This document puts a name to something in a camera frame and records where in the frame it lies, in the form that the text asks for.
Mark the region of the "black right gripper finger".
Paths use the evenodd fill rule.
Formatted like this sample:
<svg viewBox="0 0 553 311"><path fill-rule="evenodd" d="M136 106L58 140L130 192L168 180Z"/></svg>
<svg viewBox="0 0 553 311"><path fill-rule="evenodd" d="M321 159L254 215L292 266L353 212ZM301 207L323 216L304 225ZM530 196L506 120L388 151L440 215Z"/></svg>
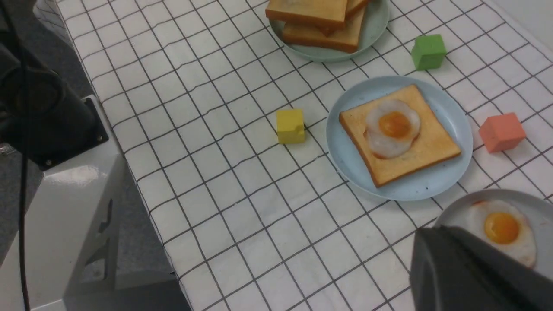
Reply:
<svg viewBox="0 0 553 311"><path fill-rule="evenodd" d="M553 284L466 230L439 226L413 237L416 311L550 311Z"/></svg>

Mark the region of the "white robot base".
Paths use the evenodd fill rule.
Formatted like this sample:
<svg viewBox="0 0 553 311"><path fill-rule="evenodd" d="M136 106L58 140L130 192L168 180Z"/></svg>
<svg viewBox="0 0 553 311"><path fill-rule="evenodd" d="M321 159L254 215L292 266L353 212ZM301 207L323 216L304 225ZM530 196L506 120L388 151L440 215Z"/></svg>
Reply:
<svg viewBox="0 0 553 311"><path fill-rule="evenodd" d="M178 311L173 274L117 276L117 196L126 163L115 137L44 172L25 214L25 271L33 311Z"/></svg>

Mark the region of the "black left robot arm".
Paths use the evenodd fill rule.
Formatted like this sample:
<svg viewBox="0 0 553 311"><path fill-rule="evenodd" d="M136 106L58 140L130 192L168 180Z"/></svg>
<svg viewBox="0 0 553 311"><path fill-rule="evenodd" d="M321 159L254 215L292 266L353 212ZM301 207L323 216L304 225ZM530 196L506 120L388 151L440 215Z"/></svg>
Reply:
<svg viewBox="0 0 553 311"><path fill-rule="evenodd" d="M42 171L108 141L93 100L80 98L54 70L26 49L5 2L1 16L1 140Z"/></svg>

